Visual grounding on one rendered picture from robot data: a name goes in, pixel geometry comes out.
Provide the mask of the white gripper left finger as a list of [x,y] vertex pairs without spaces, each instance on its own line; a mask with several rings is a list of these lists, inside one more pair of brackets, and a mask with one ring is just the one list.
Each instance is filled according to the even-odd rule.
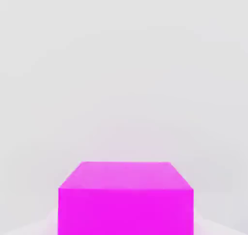
[[58,235],[58,210],[53,209],[45,219],[12,230],[4,235]]

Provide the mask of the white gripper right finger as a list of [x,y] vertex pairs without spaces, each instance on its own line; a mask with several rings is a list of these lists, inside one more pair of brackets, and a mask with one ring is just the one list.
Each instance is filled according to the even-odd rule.
[[194,213],[194,235],[246,235]]

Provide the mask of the small magenta cube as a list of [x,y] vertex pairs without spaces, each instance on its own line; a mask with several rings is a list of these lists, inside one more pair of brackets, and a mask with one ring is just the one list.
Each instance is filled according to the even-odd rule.
[[194,190],[169,162],[82,162],[58,189],[58,235],[194,235]]

